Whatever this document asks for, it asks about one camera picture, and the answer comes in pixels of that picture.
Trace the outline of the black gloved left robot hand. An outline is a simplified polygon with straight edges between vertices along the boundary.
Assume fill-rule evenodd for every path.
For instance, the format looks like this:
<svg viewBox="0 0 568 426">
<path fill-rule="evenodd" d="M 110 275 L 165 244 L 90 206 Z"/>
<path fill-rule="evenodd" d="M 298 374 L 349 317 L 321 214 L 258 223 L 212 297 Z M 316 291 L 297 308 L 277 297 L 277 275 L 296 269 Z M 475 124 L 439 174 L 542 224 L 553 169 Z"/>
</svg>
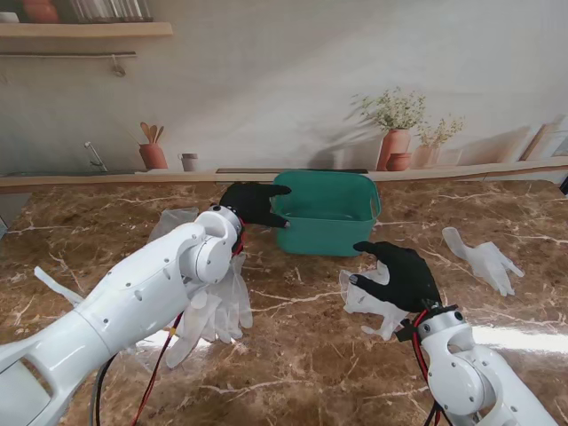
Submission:
<svg viewBox="0 0 568 426">
<path fill-rule="evenodd" d="M 272 213 L 271 200 L 290 193 L 291 189 L 285 185 L 234 183 L 227 188 L 219 204 L 232 210 L 244 224 L 286 228 L 287 219 Z"/>
</svg>

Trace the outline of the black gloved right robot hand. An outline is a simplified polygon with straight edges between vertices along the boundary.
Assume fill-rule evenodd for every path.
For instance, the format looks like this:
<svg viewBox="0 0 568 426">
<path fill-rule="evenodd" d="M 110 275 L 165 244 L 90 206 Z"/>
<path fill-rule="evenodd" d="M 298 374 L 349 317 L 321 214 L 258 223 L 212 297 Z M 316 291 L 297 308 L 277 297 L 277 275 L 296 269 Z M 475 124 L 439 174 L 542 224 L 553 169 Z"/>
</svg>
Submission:
<svg viewBox="0 0 568 426">
<path fill-rule="evenodd" d="M 441 303 L 438 287 L 425 260 L 414 249 L 387 241 L 361 241 L 353 245 L 359 252 L 373 255 L 389 271 L 386 285 L 360 274 L 350 277 L 354 286 L 376 299 L 394 304 L 404 312 L 420 313 L 434 303 Z"/>
</svg>

